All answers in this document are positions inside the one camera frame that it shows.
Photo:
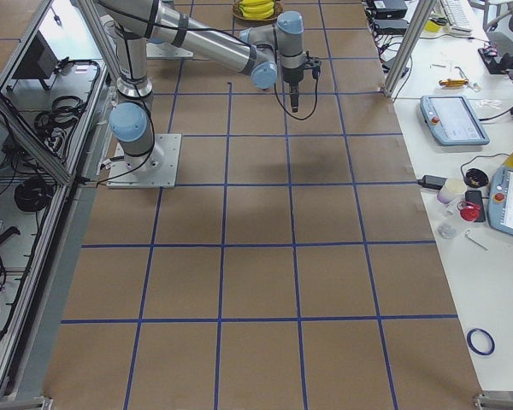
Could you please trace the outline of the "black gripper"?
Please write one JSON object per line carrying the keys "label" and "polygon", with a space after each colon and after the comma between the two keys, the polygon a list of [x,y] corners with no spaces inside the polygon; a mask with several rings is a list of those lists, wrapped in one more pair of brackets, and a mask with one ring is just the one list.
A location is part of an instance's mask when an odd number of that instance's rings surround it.
{"label": "black gripper", "polygon": [[299,83],[304,79],[304,65],[295,68],[281,67],[282,79],[290,86],[290,106],[293,113],[298,112],[299,107]]}

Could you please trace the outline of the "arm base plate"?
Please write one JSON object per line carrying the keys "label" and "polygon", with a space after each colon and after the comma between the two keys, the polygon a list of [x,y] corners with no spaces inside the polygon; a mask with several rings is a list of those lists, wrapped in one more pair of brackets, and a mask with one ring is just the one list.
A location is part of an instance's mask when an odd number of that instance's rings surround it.
{"label": "arm base plate", "polygon": [[157,134],[154,149],[146,161],[125,156],[119,143],[115,156],[123,156],[114,161],[109,169],[106,185],[110,189],[174,188],[176,184],[180,147],[180,134]]}
{"label": "arm base plate", "polygon": [[188,50],[166,42],[152,43],[150,40],[146,42],[146,54],[148,59],[178,60],[193,58],[193,53]]}

